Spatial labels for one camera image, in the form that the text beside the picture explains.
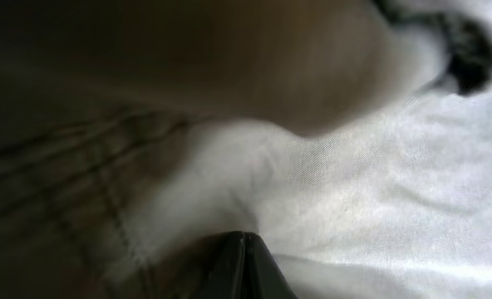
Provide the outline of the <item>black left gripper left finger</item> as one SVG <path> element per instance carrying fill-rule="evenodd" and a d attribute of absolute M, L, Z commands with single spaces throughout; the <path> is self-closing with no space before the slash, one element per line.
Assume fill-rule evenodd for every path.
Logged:
<path fill-rule="evenodd" d="M 240 299 L 245 262 L 245 232 L 224 235 L 207 279 L 192 299 Z"/>

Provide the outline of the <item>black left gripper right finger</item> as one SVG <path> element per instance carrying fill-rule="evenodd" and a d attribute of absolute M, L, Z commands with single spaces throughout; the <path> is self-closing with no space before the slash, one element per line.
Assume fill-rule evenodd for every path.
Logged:
<path fill-rule="evenodd" d="M 244 297 L 297 299 L 262 238 L 245 234 Z"/>

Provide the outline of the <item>grey shorts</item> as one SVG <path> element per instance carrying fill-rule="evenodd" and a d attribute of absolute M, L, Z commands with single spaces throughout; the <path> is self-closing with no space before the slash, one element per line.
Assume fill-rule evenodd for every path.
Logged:
<path fill-rule="evenodd" d="M 492 1 L 0 1 L 0 298 L 492 298 Z"/>

